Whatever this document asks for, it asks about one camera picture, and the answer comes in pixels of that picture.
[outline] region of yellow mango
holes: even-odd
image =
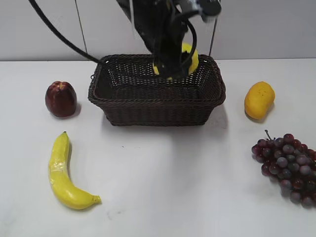
[[[253,119],[262,119],[275,100],[272,87],[264,82],[254,84],[245,98],[245,111]]]

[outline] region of grape stem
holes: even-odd
[[[267,134],[268,138],[270,139],[270,141],[272,141],[272,138],[270,137],[270,135],[269,135],[268,131],[267,131],[267,130],[265,130],[265,132],[266,132],[266,134]]]

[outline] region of brown wicker basket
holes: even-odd
[[[199,55],[197,70],[180,80],[156,76],[152,55],[110,55],[102,62],[88,99],[112,125],[203,125],[226,98],[220,70],[206,55]]]

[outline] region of yellow banana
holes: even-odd
[[[54,143],[49,161],[49,179],[55,195],[63,204],[73,209],[85,209],[100,203],[99,196],[78,189],[70,181],[67,171],[68,153],[69,137],[63,132]]]

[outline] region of red apple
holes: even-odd
[[[73,87],[66,81],[55,81],[45,95],[48,110],[57,117],[67,117],[75,113],[77,96]]]

